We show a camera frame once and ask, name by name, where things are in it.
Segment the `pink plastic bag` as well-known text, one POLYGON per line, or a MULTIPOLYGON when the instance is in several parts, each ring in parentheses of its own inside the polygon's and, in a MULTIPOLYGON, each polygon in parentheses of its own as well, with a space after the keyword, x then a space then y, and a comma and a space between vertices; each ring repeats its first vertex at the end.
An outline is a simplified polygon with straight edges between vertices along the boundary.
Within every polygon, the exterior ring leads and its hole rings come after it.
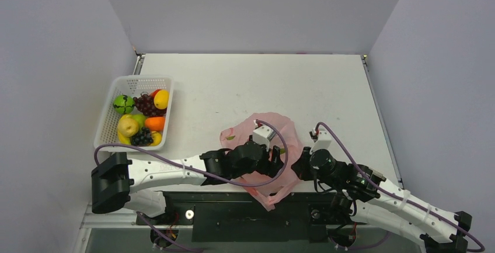
POLYGON ((233 149, 236 146, 248 141, 249 136, 255 129, 255 121, 262 120, 275 127, 282 135, 287 144, 283 146, 280 138, 274 136, 270 141, 270 146, 277 146, 281 149, 281 159, 285 159, 285 152, 288 151, 288 166, 284 172, 274 182, 256 187, 245 188, 253 198, 255 198, 268 212, 274 210, 275 204, 288 196, 293 188, 301 181, 296 173, 291 169, 292 164, 300 158, 304 145, 299 140, 295 123, 286 116, 274 112, 254 113, 237 125, 220 132, 219 140, 221 147, 233 149))

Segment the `dark purple grapes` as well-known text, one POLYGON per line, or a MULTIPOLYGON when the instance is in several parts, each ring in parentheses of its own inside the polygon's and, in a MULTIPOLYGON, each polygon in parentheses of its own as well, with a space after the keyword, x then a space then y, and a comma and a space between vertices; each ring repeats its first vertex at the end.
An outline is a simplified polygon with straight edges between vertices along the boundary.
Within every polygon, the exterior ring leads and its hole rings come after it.
POLYGON ((142 127, 139 132, 130 138, 130 143, 133 146, 145 147, 149 146, 154 142, 152 138, 152 133, 149 128, 142 127))

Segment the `yellow fake fruit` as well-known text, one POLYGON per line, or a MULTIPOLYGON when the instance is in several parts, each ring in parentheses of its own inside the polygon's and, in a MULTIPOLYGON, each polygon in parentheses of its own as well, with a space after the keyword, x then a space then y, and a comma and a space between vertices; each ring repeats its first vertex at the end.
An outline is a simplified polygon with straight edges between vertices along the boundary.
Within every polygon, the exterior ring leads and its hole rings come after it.
POLYGON ((168 107, 170 93, 165 89, 161 89, 160 92, 154 97, 154 106, 159 110, 164 110, 168 107))

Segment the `green fake fruit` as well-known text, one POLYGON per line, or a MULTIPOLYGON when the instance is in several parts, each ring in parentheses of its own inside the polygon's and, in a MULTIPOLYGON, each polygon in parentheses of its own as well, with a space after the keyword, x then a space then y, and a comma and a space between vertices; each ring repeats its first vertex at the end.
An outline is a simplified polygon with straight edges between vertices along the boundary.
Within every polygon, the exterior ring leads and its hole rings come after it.
POLYGON ((114 99, 112 107, 117 113, 125 115, 134 110, 135 102, 134 99, 128 95, 119 95, 114 99))

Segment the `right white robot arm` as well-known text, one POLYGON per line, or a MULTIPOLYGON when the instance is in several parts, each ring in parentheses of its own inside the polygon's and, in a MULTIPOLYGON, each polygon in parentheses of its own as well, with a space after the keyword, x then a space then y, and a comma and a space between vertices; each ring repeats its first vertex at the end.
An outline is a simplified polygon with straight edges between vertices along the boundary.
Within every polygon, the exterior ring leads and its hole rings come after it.
POLYGON ((472 216, 435 207, 365 165, 338 161, 327 149, 304 148, 292 170, 303 181, 329 186, 340 199, 329 206, 331 218, 372 224, 400 234, 427 252, 467 252, 472 216), (356 205, 353 212, 351 204, 356 205))

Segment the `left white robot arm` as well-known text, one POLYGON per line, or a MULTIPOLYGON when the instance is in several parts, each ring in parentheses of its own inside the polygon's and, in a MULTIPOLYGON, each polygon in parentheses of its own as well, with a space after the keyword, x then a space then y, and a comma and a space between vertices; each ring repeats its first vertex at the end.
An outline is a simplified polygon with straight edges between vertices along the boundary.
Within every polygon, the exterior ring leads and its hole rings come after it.
POLYGON ((170 199, 156 191, 172 185, 243 187, 268 185, 287 166, 280 148, 247 141, 234 149, 222 148, 189 158, 167 160, 147 151, 154 160, 138 160, 117 152, 97 161, 91 172, 92 213, 108 214, 129 209, 166 224, 173 219, 170 199))

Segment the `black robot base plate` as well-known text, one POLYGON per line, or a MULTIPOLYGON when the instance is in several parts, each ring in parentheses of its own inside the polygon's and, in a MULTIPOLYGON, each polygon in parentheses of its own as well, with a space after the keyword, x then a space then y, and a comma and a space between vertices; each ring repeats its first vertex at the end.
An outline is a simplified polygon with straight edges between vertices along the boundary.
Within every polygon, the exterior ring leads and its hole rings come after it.
POLYGON ((355 205, 334 193, 292 193, 266 210, 246 192, 166 192, 164 214, 147 218, 168 234, 192 227, 194 242, 283 242, 357 239, 355 205))

